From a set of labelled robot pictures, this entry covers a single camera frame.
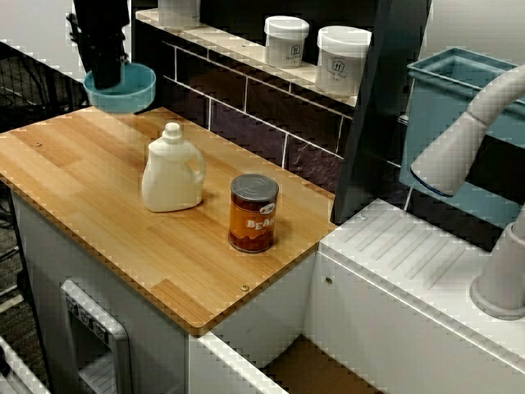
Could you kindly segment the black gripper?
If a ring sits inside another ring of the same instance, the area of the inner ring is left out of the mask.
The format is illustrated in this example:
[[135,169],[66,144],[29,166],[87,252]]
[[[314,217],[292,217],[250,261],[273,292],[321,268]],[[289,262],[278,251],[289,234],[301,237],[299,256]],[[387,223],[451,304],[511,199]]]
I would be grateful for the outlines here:
[[121,64],[128,60],[123,34],[95,37],[78,34],[75,37],[84,68],[93,68],[96,89],[109,89],[121,80]]

